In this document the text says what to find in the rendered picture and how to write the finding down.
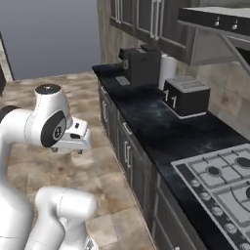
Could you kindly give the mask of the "dark wall cupboard door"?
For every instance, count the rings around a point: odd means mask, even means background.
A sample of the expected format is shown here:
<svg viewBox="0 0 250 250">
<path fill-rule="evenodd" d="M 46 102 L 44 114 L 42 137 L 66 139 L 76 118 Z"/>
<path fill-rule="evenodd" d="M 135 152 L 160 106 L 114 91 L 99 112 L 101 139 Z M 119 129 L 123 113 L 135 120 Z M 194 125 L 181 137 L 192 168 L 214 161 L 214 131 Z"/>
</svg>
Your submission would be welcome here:
<svg viewBox="0 0 250 250">
<path fill-rule="evenodd" d="M 157 0 L 154 0 L 153 14 L 153 38 L 149 36 L 150 30 L 150 0 L 136 0 L 136 35 L 146 43 L 155 43 L 156 8 Z"/>
<path fill-rule="evenodd" d="M 159 49 L 189 65 L 198 64 L 195 28 L 178 23 L 180 8 L 198 7 L 199 0 L 162 0 L 160 7 Z"/>
<path fill-rule="evenodd" d="M 109 22 L 127 34 L 135 35 L 136 0 L 117 0 L 117 20 L 115 21 L 114 0 L 109 0 Z"/>
</svg>

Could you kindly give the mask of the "black coffee machine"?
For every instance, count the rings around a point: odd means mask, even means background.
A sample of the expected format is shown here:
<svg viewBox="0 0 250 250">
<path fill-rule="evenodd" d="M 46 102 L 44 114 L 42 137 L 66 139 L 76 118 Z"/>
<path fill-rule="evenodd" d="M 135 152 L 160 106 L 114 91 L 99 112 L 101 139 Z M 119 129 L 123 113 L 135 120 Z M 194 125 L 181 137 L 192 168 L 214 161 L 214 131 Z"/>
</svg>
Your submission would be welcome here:
<svg viewBox="0 0 250 250">
<path fill-rule="evenodd" d="M 122 74 L 115 79 L 121 86 L 157 84 L 160 70 L 161 53 L 145 46 L 120 49 Z"/>
</svg>

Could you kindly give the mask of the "white paper towel roll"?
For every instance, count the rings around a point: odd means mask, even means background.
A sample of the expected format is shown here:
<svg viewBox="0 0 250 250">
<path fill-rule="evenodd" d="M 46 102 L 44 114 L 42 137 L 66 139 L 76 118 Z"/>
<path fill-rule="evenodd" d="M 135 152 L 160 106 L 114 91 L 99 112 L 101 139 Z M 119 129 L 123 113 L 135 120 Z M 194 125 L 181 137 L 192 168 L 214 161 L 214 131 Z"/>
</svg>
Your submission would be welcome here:
<svg viewBox="0 0 250 250">
<path fill-rule="evenodd" d="M 165 80 L 168 78 L 174 78 L 176 75 L 178 61 L 167 54 L 161 55 L 160 62 L 160 72 L 159 72 L 159 81 L 158 89 L 162 90 L 164 88 Z"/>
</svg>

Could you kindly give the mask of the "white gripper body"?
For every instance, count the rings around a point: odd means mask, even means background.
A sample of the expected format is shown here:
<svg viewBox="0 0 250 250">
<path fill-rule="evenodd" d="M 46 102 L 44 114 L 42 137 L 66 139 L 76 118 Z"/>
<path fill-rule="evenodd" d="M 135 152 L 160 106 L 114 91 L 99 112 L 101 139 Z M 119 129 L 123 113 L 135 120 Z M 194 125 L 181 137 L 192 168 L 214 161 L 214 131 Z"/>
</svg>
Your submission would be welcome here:
<svg viewBox="0 0 250 250">
<path fill-rule="evenodd" d="M 92 148 L 92 136 L 89 129 L 82 134 L 64 133 L 58 142 L 56 142 L 51 148 L 72 148 L 88 150 Z"/>
</svg>

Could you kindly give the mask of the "dark cabinet unit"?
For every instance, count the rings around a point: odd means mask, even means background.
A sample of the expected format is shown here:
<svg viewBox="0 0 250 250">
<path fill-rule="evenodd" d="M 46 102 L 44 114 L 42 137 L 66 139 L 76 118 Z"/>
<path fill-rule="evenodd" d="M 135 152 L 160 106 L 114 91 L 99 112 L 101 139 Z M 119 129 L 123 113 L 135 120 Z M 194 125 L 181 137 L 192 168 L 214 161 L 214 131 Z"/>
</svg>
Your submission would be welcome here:
<svg viewBox="0 0 250 250">
<path fill-rule="evenodd" d="M 15 80 L 15 76 L 11 67 L 11 63 L 7 54 L 7 49 L 3 40 L 2 32 L 0 31 L 0 96 L 8 82 Z"/>
</svg>

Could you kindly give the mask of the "grey gas hob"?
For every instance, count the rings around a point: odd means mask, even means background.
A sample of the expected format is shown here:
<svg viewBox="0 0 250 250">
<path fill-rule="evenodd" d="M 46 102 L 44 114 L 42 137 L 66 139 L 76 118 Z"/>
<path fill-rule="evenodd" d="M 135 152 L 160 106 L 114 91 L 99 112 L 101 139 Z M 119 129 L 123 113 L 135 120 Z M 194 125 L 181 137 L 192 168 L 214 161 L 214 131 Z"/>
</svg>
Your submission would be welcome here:
<svg viewBox="0 0 250 250">
<path fill-rule="evenodd" d="M 250 250 L 250 144 L 171 163 L 233 250 Z"/>
</svg>

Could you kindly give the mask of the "dark base cupboard door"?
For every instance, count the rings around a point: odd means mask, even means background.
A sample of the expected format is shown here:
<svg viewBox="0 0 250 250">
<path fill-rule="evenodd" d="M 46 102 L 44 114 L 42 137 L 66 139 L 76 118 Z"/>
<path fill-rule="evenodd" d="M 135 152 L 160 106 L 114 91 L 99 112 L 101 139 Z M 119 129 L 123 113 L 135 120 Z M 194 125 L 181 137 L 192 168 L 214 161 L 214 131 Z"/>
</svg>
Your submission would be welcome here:
<svg viewBox="0 0 250 250">
<path fill-rule="evenodd" d="M 117 135 L 116 135 L 116 113 L 112 113 L 106 107 L 106 113 L 108 115 L 108 122 L 104 121 L 103 112 L 101 111 L 101 121 L 104 126 L 104 131 L 114 149 L 117 152 Z"/>
<path fill-rule="evenodd" d="M 151 229 L 153 221 L 153 208 L 155 201 L 155 171 L 153 166 L 146 155 L 140 155 L 121 127 L 117 129 L 119 160 L 125 171 L 128 184 L 135 194 L 137 202 L 141 208 L 145 218 L 147 227 Z M 131 168 L 127 168 L 127 163 L 124 161 L 124 142 L 128 142 L 131 147 Z"/>
<path fill-rule="evenodd" d="M 168 201 L 156 193 L 154 240 L 158 250 L 197 250 Z"/>
</svg>

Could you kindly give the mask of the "black toaster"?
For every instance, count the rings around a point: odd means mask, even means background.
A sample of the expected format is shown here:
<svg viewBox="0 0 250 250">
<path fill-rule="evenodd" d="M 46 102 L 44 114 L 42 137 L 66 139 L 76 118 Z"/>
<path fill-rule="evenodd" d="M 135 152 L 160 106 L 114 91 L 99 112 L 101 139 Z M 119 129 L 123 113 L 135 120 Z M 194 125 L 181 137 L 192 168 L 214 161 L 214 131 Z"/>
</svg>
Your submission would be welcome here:
<svg viewBox="0 0 250 250">
<path fill-rule="evenodd" d="M 180 119 L 204 115 L 209 98 L 210 87 L 191 76 L 165 80 L 162 102 Z"/>
</svg>

